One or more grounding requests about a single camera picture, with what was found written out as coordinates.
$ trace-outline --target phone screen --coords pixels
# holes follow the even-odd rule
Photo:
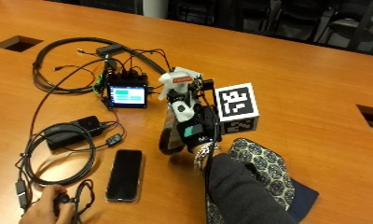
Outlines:
[[[121,149],[116,152],[105,193],[108,201],[133,202],[139,198],[141,151]]]

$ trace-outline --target patterned sleeve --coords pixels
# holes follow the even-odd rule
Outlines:
[[[245,166],[229,154],[213,157],[210,193],[225,223],[296,223]]]

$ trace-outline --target wooden table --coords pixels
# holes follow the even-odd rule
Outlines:
[[[0,49],[0,223],[16,223],[22,215],[14,164],[46,95],[34,87],[31,64],[46,45],[76,36],[100,37],[132,49],[164,49],[172,66],[204,73],[217,87],[250,82],[261,114],[258,128],[224,136],[222,147],[228,148],[236,137],[246,137],[284,156],[292,177],[321,193],[304,223],[373,223],[373,128],[357,107],[373,107],[373,56],[115,11],[38,0],[0,0],[0,42],[15,35],[43,42],[23,52]],[[43,74],[55,83],[72,69],[52,72],[52,67],[92,61],[95,57],[76,49],[91,52],[103,46],[88,42],[60,46],[44,60]],[[165,67],[160,56],[152,55],[152,59]],[[135,65],[157,86],[159,74],[143,63],[135,61]],[[77,75],[64,86],[79,87],[89,79],[88,74]],[[88,176],[97,199],[83,215],[85,223],[205,222],[204,185],[192,168],[193,157],[183,151],[171,158],[159,151],[165,109],[153,95],[147,109],[117,110],[128,136],[119,146],[97,154]],[[115,119],[95,93],[51,95],[34,131],[91,115],[101,121]],[[97,137],[96,144],[119,131]],[[145,156],[137,203],[104,199],[119,148],[141,149]],[[35,166],[51,158],[42,146],[34,154]],[[85,158],[87,154],[72,155],[44,177],[73,174]],[[75,188],[68,186],[69,194]]]

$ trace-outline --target power adapter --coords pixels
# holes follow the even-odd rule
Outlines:
[[[65,147],[84,140],[84,137],[77,134],[83,132],[83,129],[79,127],[83,127],[92,137],[99,136],[104,129],[96,116],[77,119],[69,122],[69,124],[59,124],[52,126],[44,130],[44,134],[47,136],[47,146],[50,150]]]

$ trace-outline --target person's hand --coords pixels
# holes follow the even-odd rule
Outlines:
[[[54,215],[54,199],[65,193],[65,188],[60,185],[48,185],[44,188],[42,198],[28,209],[22,217],[20,224],[68,224],[73,216],[73,203],[60,204],[60,215]]]

